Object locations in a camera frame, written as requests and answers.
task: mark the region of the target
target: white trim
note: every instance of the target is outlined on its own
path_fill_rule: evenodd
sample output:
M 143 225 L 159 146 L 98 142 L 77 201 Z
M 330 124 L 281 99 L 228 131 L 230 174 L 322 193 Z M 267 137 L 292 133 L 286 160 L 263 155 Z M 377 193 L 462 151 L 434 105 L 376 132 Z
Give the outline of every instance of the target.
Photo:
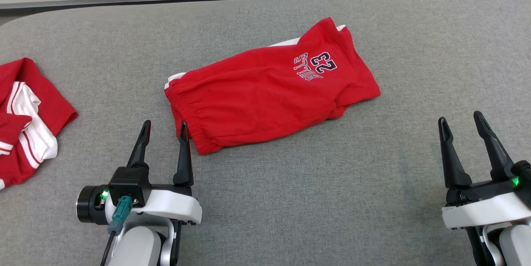
M 19 135 L 19 143 L 29 164 L 37 168 L 43 160 L 57 156 L 57 139 L 38 115 L 40 99 L 25 83 L 21 83 L 19 90 L 21 93 L 12 101 L 13 113 L 32 117 L 28 128 Z
M 15 94 L 17 92 L 17 88 L 19 87 L 19 85 L 20 85 L 20 81 L 13 82 L 13 88 L 11 89 L 11 93 L 9 95 L 9 100 L 7 102 L 7 112 L 8 113 L 13 113 L 13 111 L 11 110 L 11 103 L 13 103 L 13 99 L 15 98 Z
M 35 161 L 35 159 L 32 156 L 32 152 L 31 152 L 32 149 L 28 147 L 28 144 L 31 145 L 32 143 L 30 143 L 28 139 L 26 139 L 25 135 L 22 133 L 19 135 L 19 143 L 20 145 L 22 145 L 22 149 L 24 149 L 24 155 L 26 156 L 26 159 L 28 160 L 32 168 L 34 169 L 38 168 L 40 163 L 42 163 L 42 161 L 40 163 Z
M 269 45 L 268 47 L 277 47 L 277 46 L 286 46 L 286 45 L 296 45 L 296 44 L 298 43 L 299 40 L 300 40 L 300 37 L 295 38 L 295 39 L 291 39 L 291 40 L 288 40 L 288 41 L 282 41 L 282 42 L 279 42 L 279 43 L 276 43 L 276 44 L 273 44 L 273 45 Z
M 11 151 L 13 149 L 13 145 L 10 145 L 8 143 L 0 142 L 0 148 L 6 149 L 8 151 Z
M 169 88 L 169 82 L 170 81 L 172 81 L 174 79 L 181 78 L 185 74 L 186 74 L 186 72 L 181 72 L 181 73 L 177 73 L 177 74 L 174 74 L 174 75 L 171 75 L 170 77 L 168 77 L 168 82 L 164 85 L 164 89 Z

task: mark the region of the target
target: robotic arm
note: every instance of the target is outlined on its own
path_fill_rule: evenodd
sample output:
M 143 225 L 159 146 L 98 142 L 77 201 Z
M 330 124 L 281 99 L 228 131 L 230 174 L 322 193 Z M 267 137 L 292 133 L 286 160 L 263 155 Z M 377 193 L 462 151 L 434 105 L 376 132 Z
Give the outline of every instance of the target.
M 480 137 L 491 162 L 491 180 L 472 183 L 453 147 L 453 134 L 445 118 L 438 121 L 447 228 L 467 230 L 478 266 L 531 264 L 531 164 L 514 164 L 480 111 L 474 112 Z M 508 224 L 489 230 L 490 226 Z
M 188 128 L 180 128 L 180 152 L 172 185 L 151 184 L 144 162 L 151 121 L 142 126 L 131 158 L 110 182 L 85 186 L 76 211 L 81 222 L 108 225 L 110 238 L 101 265 L 176 266 L 182 226 L 201 223 L 202 209 L 192 197 L 194 183 Z

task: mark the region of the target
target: gray padded table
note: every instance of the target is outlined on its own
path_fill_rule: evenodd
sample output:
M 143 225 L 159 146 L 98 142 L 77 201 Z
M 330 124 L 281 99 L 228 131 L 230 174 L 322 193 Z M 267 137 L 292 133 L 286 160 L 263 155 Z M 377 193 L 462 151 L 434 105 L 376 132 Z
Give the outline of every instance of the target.
M 441 217 L 437 120 L 448 119 L 474 181 L 490 171 L 474 110 L 515 161 L 531 159 L 531 0 L 231 0 L 8 22 L 0 63 L 35 60 L 79 117 L 57 158 L 0 191 L 0 264 L 99 264 L 106 228 L 78 222 L 78 192 L 125 165 L 146 119 L 150 181 L 171 182 L 167 77 L 328 16 L 347 24 L 382 95 L 283 139 L 193 153 L 203 223 L 184 227 L 180 265 L 473 265 L 465 230 Z

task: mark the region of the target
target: black cable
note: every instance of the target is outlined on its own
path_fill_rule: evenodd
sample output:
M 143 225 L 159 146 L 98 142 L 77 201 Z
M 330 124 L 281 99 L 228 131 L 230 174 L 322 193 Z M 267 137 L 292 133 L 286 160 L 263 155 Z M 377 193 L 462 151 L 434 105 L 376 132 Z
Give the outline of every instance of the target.
M 115 235 L 116 235 L 115 231 L 112 231 L 110 233 L 109 241 L 107 241 L 107 246 L 105 247 L 105 252 L 103 253 L 103 258 L 101 258 L 100 266 L 105 266 L 105 262 L 107 260 L 107 256 L 109 255 L 110 245 L 112 244 L 112 240 L 114 239 Z

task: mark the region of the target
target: clothing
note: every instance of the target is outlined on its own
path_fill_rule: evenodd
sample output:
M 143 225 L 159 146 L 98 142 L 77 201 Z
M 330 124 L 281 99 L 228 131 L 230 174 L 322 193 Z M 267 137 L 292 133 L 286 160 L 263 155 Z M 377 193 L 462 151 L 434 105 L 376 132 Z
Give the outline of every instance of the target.
M 1 65 L 0 189 L 22 183 L 43 160 L 55 158 L 55 137 L 77 115 L 29 58 Z
M 341 31 L 342 29 L 345 28 L 345 25 L 340 25 L 338 27 L 336 27 L 338 31 Z M 289 39 L 287 41 L 282 41 L 282 42 L 279 42 L 279 43 L 275 43 L 273 45 L 269 45 L 269 47 L 275 47 L 275 46 L 286 46 L 286 45 L 296 45 L 298 43 L 298 41 L 300 40 L 300 37 L 298 38 L 295 38 L 295 39 Z M 174 79 L 178 79 L 178 78 L 181 78 L 183 75 L 185 75 L 186 72 L 181 72 L 181 73 L 177 73 L 177 74 L 174 74 L 174 75 L 171 75 L 170 77 L 168 77 L 168 82 L 165 84 L 164 88 L 167 89 L 169 88 L 169 83 L 174 80 Z
M 321 20 L 296 45 L 245 51 L 175 76 L 165 89 L 176 128 L 199 154 L 277 139 L 380 95 L 347 28 Z

